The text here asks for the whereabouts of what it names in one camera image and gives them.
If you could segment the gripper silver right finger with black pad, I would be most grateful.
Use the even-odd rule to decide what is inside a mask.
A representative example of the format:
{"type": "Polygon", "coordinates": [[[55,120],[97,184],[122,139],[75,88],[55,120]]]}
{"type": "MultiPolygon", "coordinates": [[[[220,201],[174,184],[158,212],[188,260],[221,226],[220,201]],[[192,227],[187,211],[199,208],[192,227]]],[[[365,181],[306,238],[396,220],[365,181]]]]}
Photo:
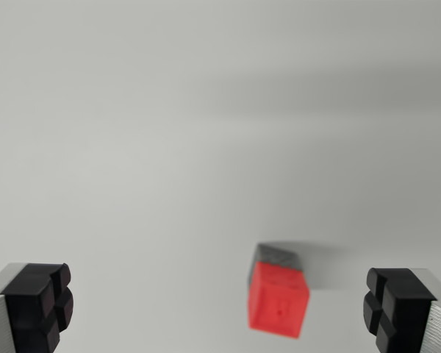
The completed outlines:
{"type": "Polygon", "coordinates": [[[363,317],[380,352],[441,352],[441,281],[425,268],[371,268],[363,317]]]}

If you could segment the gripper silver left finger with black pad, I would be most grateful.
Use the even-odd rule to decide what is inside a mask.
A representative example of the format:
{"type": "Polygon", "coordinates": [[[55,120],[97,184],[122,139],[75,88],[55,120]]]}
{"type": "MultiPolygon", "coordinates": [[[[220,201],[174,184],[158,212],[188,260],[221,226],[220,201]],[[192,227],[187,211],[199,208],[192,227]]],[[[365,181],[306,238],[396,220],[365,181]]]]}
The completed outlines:
{"type": "Polygon", "coordinates": [[[67,264],[9,263],[0,271],[0,353],[54,352],[71,322],[67,264]]]}

